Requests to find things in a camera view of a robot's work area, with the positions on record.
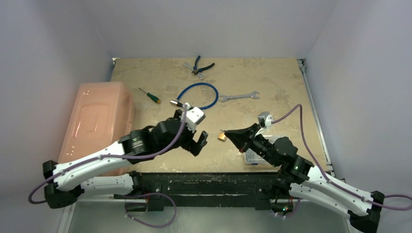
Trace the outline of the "brass padlock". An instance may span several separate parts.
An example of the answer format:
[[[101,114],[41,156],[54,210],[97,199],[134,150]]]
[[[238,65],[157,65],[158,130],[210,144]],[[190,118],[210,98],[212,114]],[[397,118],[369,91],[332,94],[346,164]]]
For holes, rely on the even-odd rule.
[[[227,137],[226,137],[226,135],[225,135],[225,131],[224,130],[221,130],[221,132],[219,133],[219,135],[218,135],[218,140],[220,140],[220,141],[226,141],[226,139],[227,139]]]

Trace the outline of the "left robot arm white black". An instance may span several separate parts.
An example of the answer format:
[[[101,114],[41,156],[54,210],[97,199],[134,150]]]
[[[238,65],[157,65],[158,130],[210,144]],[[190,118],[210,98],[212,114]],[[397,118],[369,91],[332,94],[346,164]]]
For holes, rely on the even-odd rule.
[[[145,185],[139,182],[136,173],[119,176],[104,176],[104,173],[152,160],[175,148],[197,156],[207,144],[208,134],[202,131],[197,141],[193,137],[197,125],[205,117],[198,107],[185,112],[176,110],[173,117],[155,126],[133,130],[108,147],[83,158],[66,163],[44,162],[45,202],[50,208],[58,209],[85,197],[108,194],[130,195],[134,199],[142,197]]]

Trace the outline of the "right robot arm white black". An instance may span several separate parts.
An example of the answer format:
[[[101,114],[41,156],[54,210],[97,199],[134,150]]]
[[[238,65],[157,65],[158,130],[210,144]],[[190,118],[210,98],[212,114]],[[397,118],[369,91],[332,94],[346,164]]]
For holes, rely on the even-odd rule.
[[[253,151],[279,171],[272,185],[280,198],[287,195],[309,200],[349,219],[350,225],[363,233],[375,233],[380,221],[384,194],[367,192],[324,173],[320,167],[298,155],[288,137],[274,142],[258,134],[260,126],[225,131],[225,136],[240,152]]]

